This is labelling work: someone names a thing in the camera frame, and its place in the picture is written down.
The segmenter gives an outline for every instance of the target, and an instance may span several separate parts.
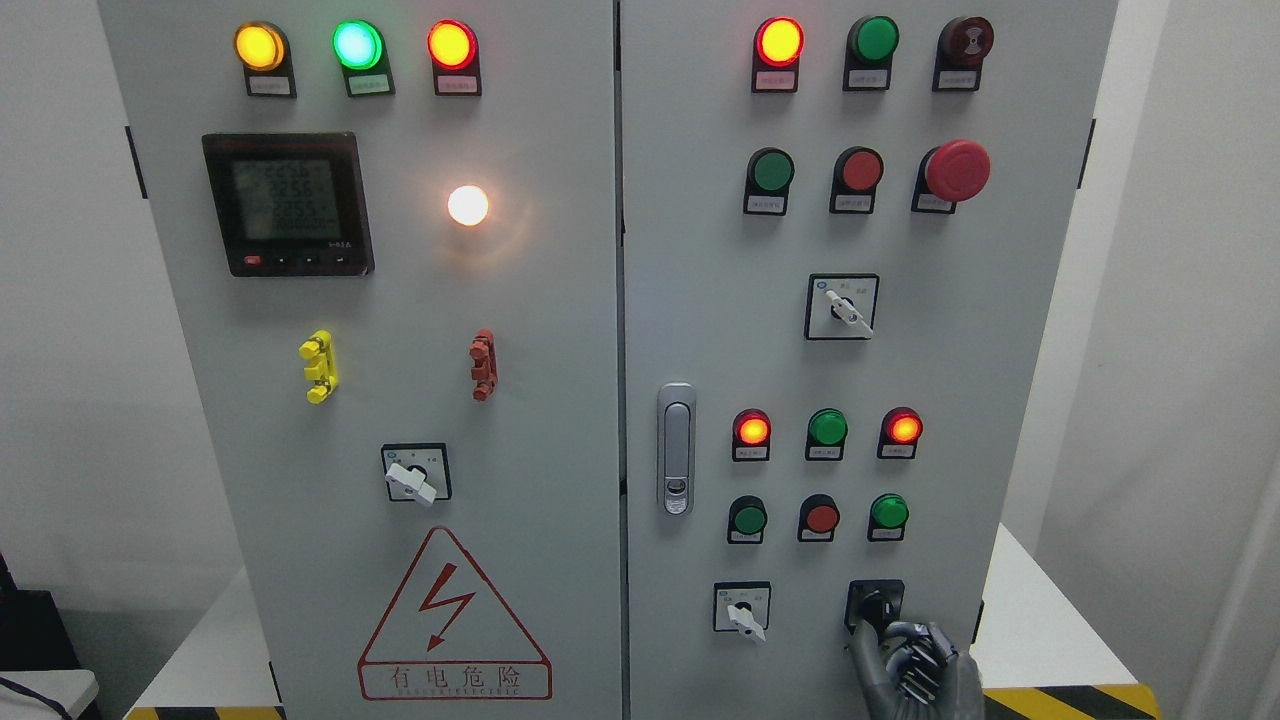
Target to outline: glowing white light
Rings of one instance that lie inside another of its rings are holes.
[[[489,196],[474,184],[465,184],[449,193],[449,217],[466,227],[479,225],[489,215]]]

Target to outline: robotic hand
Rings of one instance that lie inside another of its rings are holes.
[[[849,650],[872,720],[983,719],[978,664],[937,624],[890,623],[881,637],[860,618]]]

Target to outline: lightning bolt symbol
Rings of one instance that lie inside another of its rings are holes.
[[[440,570],[440,575],[438,578],[435,578],[435,583],[431,585],[431,592],[426,593],[426,600],[424,600],[422,601],[422,606],[417,609],[419,612],[426,612],[428,610],[433,610],[433,609],[436,609],[436,607],[444,607],[445,605],[453,605],[454,602],[458,605],[457,607],[453,609],[453,615],[449,615],[449,620],[447,623],[444,623],[444,626],[440,628],[440,632],[433,634],[431,639],[428,641],[428,643],[426,643],[426,652],[431,652],[440,643],[444,642],[444,630],[449,629],[449,625],[452,625],[453,621],[458,618],[458,615],[461,615],[462,611],[466,610],[467,603],[471,602],[471,598],[476,596],[476,593],[468,592],[466,594],[460,594],[457,597],[451,597],[448,600],[440,600],[440,601],[435,600],[435,596],[442,589],[444,589],[444,585],[449,582],[449,578],[453,577],[453,573],[457,569],[458,569],[457,565],[454,565],[452,562],[445,562],[444,564],[444,569]]]

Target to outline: white switch handle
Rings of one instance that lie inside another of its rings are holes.
[[[840,322],[865,334],[867,337],[873,337],[876,334],[872,332],[872,327],[867,324],[867,319],[863,314],[858,311],[858,307],[855,307],[847,297],[841,297],[838,292],[828,290],[827,300],[831,301],[831,310],[840,318]]]
[[[739,634],[751,639],[756,644],[764,644],[764,628],[755,621],[755,616],[751,615],[750,610],[736,605],[726,605],[724,609],[728,610],[728,621],[737,628]]]
[[[393,497],[410,497],[428,507],[435,503],[438,491],[426,482],[426,474],[421,470],[410,470],[398,462],[392,462],[385,479],[392,487]]]

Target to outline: black cable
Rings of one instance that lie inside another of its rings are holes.
[[[37,700],[47,705],[50,710],[52,710],[54,712],[58,714],[59,717],[61,717],[61,720],[76,720],[74,717],[72,717],[70,712],[67,712],[67,708],[63,707],[63,703],[37,693],[36,691],[28,688],[27,685],[19,685],[18,683],[14,683],[9,678],[0,678],[0,687],[9,688],[10,691],[20,696],[29,697],[32,700]]]

